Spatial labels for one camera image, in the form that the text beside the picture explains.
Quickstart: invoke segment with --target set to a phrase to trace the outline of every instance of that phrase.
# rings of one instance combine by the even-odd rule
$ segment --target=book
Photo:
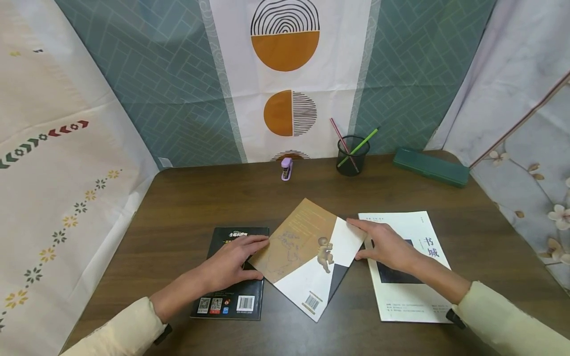
[[[269,235],[266,227],[217,227],[214,229],[207,258],[212,257],[224,244],[243,235]],[[246,261],[243,269],[254,269]],[[224,290],[208,293],[194,302],[191,318],[208,319],[261,319],[263,280],[249,280]]]
[[[304,199],[250,263],[318,322],[366,233]]]
[[[359,214],[359,218],[389,224],[416,250],[451,269],[426,211]],[[364,246],[374,248],[369,236]],[[382,321],[451,323],[446,318],[451,303],[431,287],[374,260],[368,260],[368,267]]]

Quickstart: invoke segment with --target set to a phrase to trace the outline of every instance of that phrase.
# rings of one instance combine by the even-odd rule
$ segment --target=desk surface
[[[444,152],[438,156],[450,156]],[[280,165],[170,169],[152,183],[68,345],[130,303],[202,263],[216,226],[271,231],[303,198],[342,218],[358,212],[427,210],[451,268],[480,280],[570,337],[570,298],[482,189],[464,189],[392,166],[392,155],[367,157],[358,177],[335,159],[295,161],[289,182]],[[489,349],[453,325],[380,322],[366,261],[355,261],[319,323],[266,283],[261,321],[209,321],[184,311],[173,333],[149,355],[468,355]]]

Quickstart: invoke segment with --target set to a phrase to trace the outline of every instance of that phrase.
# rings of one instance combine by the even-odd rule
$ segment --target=red striped pencil
[[[350,151],[348,150],[347,144],[346,144],[346,142],[344,142],[343,135],[340,134],[339,128],[336,126],[335,121],[332,118],[331,118],[331,124],[332,124],[332,127],[335,128],[336,134],[339,136],[340,142],[342,142],[342,144],[343,144],[344,151],[346,153],[350,154]],[[356,162],[355,162],[354,158],[352,158],[352,156],[348,156],[348,157],[350,157],[352,164],[354,165],[354,167],[356,169],[356,173],[360,173],[360,171],[358,170],[358,167],[356,166]]]

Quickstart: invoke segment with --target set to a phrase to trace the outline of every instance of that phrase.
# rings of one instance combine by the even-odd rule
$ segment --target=qr code
[[[307,304],[309,308],[311,308],[312,310],[316,310],[317,307],[319,306],[319,301],[309,294],[309,298],[307,298],[305,304]]]
[[[210,298],[200,298],[198,305],[198,314],[208,314],[208,307],[210,306]]]
[[[255,296],[239,296],[237,312],[253,312]]]
[[[210,314],[219,314],[222,309],[222,298],[213,298],[212,305],[210,306]]]

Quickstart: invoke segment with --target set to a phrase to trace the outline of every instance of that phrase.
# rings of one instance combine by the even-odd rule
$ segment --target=teal patterned wall
[[[55,0],[154,158],[240,163],[198,0]],[[495,0],[382,0],[355,123],[372,153],[423,148],[469,68]]]
[[[495,0],[382,0],[356,134],[381,125],[371,153],[423,149],[473,56]]]

